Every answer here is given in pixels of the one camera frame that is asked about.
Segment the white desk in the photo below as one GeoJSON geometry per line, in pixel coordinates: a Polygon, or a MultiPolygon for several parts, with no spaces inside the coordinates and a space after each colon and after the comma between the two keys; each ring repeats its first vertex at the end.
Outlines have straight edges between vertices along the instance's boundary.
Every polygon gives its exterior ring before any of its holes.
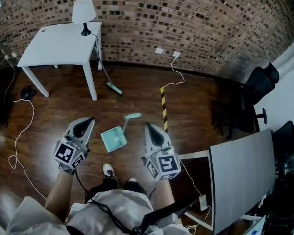
{"type": "MultiPolygon", "coordinates": [[[[101,52],[101,22],[87,23],[87,27],[98,38],[99,56],[101,52]]],[[[92,100],[97,100],[93,76],[89,64],[96,37],[94,35],[82,36],[83,24],[64,23],[42,27],[30,42],[18,67],[22,67],[29,79],[45,96],[49,93],[35,77],[29,66],[39,65],[82,65],[92,100]]]]}
{"type": "Polygon", "coordinates": [[[242,216],[274,185],[274,150],[270,129],[211,146],[209,151],[179,157],[180,159],[208,157],[212,187],[212,224],[203,222],[190,211],[185,214],[212,230],[214,234],[227,228],[239,218],[244,218],[242,216]]]}

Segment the yellow and black striped tape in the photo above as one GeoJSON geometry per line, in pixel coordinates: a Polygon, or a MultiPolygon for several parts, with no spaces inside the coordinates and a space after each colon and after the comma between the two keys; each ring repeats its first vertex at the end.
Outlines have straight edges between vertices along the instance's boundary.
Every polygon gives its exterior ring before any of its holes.
{"type": "Polygon", "coordinates": [[[161,93],[163,124],[164,124],[165,132],[168,133],[168,119],[167,119],[165,88],[164,87],[160,87],[160,93],[161,93]]]}

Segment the white wall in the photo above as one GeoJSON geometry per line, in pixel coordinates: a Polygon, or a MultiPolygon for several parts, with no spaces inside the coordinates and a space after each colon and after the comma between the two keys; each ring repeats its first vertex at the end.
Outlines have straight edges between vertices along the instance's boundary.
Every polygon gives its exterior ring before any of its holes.
{"type": "Polygon", "coordinates": [[[294,124],[294,48],[293,55],[288,50],[286,52],[288,58],[279,57],[274,62],[279,73],[284,76],[281,76],[275,89],[255,105],[257,114],[262,113],[262,108],[267,112],[267,125],[263,118],[258,119],[260,130],[271,128],[276,131],[289,120],[294,124]]]}

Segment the dustpan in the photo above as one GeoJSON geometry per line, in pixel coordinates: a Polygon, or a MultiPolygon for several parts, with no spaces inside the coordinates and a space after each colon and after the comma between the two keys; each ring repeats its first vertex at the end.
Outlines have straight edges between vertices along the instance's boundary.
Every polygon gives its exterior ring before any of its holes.
{"type": "Polygon", "coordinates": [[[128,121],[132,118],[138,118],[141,115],[142,114],[140,113],[132,113],[132,114],[124,116],[125,123],[124,123],[123,130],[121,127],[117,126],[108,131],[101,133],[103,143],[106,146],[106,149],[108,152],[114,151],[127,144],[124,133],[125,133],[125,129],[127,127],[128,121]]]}

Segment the lamp base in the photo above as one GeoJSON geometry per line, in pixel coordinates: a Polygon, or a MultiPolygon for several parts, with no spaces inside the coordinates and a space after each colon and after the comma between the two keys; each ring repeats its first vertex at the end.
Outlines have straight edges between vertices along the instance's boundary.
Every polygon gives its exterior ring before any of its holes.
{"type": "Polygon", "coordinates": [[[91,33],[91,31],[87,28],[87,23],[83,23],[83,24],[84,24],[84,29],[83,29],[81,35],[88,36],[91,33]]]}

